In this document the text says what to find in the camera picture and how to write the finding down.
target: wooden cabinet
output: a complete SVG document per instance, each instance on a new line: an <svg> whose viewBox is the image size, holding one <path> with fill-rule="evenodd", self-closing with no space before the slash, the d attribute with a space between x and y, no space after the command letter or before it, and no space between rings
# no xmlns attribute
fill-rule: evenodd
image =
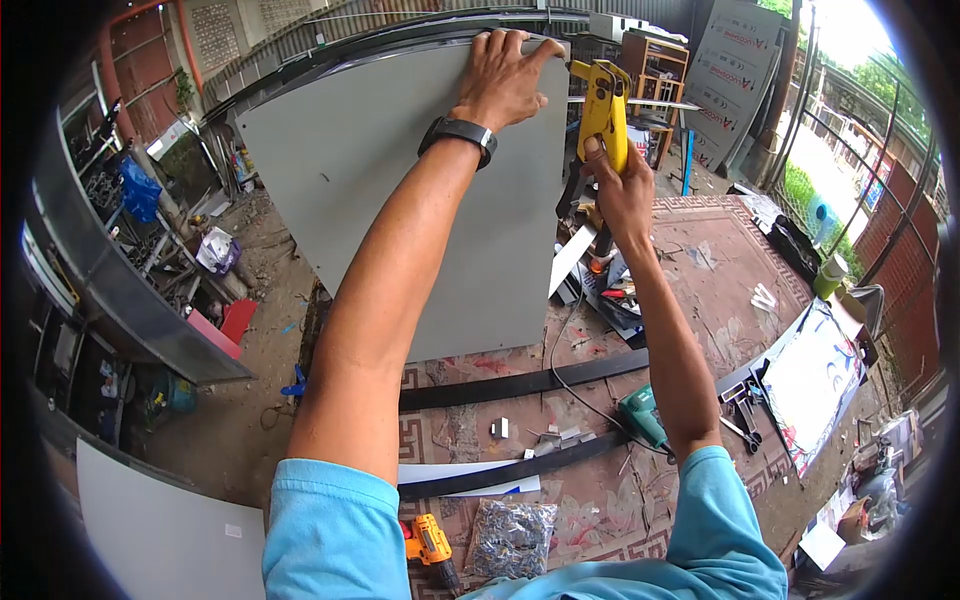
<svg viewBox="0 0 960 600"><path fill-rule="evenodd" d="M623 35L620 64L634 80L632 98L680 102L689 58L689 51L678 42L638 30ZM673 140L678 110L634 105L632 111L628 110L630 113L634 124L650 130L651 154L656 156L653 167L659 170Z"/></svg>

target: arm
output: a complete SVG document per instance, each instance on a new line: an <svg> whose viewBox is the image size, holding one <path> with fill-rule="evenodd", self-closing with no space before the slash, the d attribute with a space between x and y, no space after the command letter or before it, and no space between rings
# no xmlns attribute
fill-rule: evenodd
<svg viewBox="0 0 960 600"><path fill-rule="evenodd" d="M497 133L546 106L536 90L540 68L562 56L563 47L547 40L523 57L520 44L527 38L519 31L477 36L460 101L448 116ZM403 365L479 160L476 145L442 139L380 209L317 341L288 457L357 468L396 483ZM386 301L382 290L390 291Z"/></svg>
<svg viewBox="0 0 960 600"><path fill-rule="evenodd" d="M599 182L600 211L634 276L650 347L650 383L663 428L681 466L697 448L723 445L713 377L650 241L653 171L636 146L628 144L627 167L618 176L607 162L606 152L596 140L590 142L584 144L585 173Z"/></svg>

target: hand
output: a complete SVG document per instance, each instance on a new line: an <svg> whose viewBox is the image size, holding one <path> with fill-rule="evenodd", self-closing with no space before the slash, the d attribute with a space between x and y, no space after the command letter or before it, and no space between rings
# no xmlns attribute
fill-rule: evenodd
<svg viewBox="0 0 960 600"><path fill-rule="evenodd" d="M621 252L652 252L650 230L656 192L653 169L630 141L627 166L620 175L610 166L607 151L595 137L584 140L584 154L587 162L580 173L596 178L597 204L616 246Z"/></svg>
<svg viewBox="0 0 960 600"><path fill-rule="evenodd" d="M460 84L460 99L447 116L497 133L545 107L546 96L537 91L540 69L550 57L562 58L564 48L547 39L524 57L520 45L529 38L530 34L518 30L496 30L475 37Z"/></svg>

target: orange pipe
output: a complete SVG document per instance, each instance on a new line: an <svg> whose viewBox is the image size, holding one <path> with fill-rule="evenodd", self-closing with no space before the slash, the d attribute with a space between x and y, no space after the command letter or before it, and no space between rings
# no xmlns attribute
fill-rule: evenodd
<svg viewBox="0 0 960 600"><path fill-rule="evenodd" d="M127 111L127 105L123 102L123 94L120 91L120 80L117 79L117 70L113 66L113 47L110 39L110 26L106 25L100 30L100 78L104 82L104 95L107 106L117 98L120 98L120 114L117 115L117 127L120 129L120 136L126 140L132 138L134 142L140 141L140 134L133 127L133 121L130 120L130 113Z"/></svg>
<svg viewBox="0 0 960 600"><path fill-rule="evenodd" d="M129 18L131 18L131 17L135 17L135 16L137 16L138 14L141 14L141 13L143 13L143 12L149 11L150 9L155 9L156 7L160 6L161 4L166 4L167 2L169 2L169 0L154 0L153 2L148 2L147 4L141 4L141 5L138 6L138 7L133 7L133 8L130 9L129 11L126 11L126 12L124 12L124 13L122 13L122 14L119 14L119 15L117 15L117 16L114 16L114 17L110 20L110 25L116 25L116 24L119 23L120 21L126 21L127 19L129 19Z"/></svg>
<svg viewBox="0 0 960 600"><path fill-rule="evenodd" d="M177 17L180 22L180 36L183 38L183 48L186 50L186 59L190 63L190 71L193 72L193 81L197 84L197 93L204 94L204 77L200 74L197 67L197 59L193 56L193 45L190 43L190 34L187 33L186 11L183 9L183 0L177 0Z"/></svg>

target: black wristwatch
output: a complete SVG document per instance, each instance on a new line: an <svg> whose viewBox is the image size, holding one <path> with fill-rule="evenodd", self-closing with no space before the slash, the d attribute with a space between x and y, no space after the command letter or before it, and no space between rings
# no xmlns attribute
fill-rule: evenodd
<svg viewBox="0 0 960 600"><path fill-rule="evenodd" d="M437 117L426 131L426 135L417 149L417 156L423 156L426 149L442 137L457 137L479 146L480 164L477 165L477 171L490 164L490 158L493 156L493 151L496 150L496 137L486 127L460 119Z"/></svg>

